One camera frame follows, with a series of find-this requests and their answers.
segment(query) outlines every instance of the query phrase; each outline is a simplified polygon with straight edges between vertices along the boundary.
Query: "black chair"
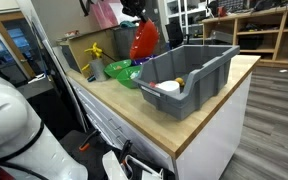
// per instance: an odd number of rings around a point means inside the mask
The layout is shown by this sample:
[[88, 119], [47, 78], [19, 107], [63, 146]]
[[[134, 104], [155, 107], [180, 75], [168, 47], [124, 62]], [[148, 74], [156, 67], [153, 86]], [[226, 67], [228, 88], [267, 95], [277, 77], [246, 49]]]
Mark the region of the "black chair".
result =
[[[170, 24], [165, 25], [167, 30], [167, 35], [169, 38], [170, 48], [174, 49], [183, 43], [184, 35], [181, 29], [181, 26], [178, 22], [171, 22]], [[186, 44], [190, 43], [190, 34], [186, 34]]]

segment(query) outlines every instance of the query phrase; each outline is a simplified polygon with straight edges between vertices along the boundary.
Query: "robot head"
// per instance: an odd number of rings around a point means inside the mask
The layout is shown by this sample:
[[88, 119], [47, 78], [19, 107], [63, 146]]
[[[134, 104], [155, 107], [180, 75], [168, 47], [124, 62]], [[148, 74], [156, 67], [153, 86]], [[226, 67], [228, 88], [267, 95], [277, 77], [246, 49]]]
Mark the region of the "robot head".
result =
[[25, 98], [0, 78], [0, 145], [18, 135], [27, 121]]

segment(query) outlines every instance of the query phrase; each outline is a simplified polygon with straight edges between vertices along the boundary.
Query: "storage bin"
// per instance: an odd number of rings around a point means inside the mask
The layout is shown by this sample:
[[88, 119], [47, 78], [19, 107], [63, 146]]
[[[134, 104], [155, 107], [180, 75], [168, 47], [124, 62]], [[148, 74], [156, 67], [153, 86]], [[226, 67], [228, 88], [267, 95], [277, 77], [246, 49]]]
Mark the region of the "storage bin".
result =
[[[142, 65], [134, 79], [146, 101], [156, 109], [181, 120], [200, 109], [226, 84], [231, 58], [238, 46], [183, 45]], [[185, 81], [180, 95], [168, 96], [150, 83], [161, 83], [181, 77]]]
[[238, 38], [238, 44], [240, 45], [241, 49], [257, 49], [260, 45], [262, 45], [264, 40], [263, 34], [256, 34], [256, 35], [245, 35], [240, 36]]
[[135, 38], [137, 27], [115, 28], [114, 39], [121, 59], [130, 59], [130, 49]]

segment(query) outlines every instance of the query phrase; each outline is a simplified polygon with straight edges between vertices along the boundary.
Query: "gray floor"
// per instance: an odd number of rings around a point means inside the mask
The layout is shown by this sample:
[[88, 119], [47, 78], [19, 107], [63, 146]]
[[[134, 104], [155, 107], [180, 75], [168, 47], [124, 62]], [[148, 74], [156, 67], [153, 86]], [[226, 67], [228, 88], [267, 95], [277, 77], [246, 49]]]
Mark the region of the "gray floor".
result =
[[241, 143], [222, 180], [288, 179], [288, 72], [253, 73]]

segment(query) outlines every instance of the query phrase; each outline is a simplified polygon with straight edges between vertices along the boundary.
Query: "wooden countertop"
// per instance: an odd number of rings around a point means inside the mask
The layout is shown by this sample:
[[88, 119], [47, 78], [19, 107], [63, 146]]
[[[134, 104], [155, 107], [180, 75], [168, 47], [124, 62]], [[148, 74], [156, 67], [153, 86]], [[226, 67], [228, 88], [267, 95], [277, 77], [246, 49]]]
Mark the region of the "wooden countertop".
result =
[[74, 70], [71, 77], [129, 124], [153, 141], [171, 157], [177, 158], [198, 135], [226, 100], [255, 68], [260, 56], [237, 55], [231, 61], [227, 84], [217, 96], [210, 98], [202, 108], [182, 121], [157, 111], [144, 100], [139, 89], [128, 89], [117, 80], [88, 83]]

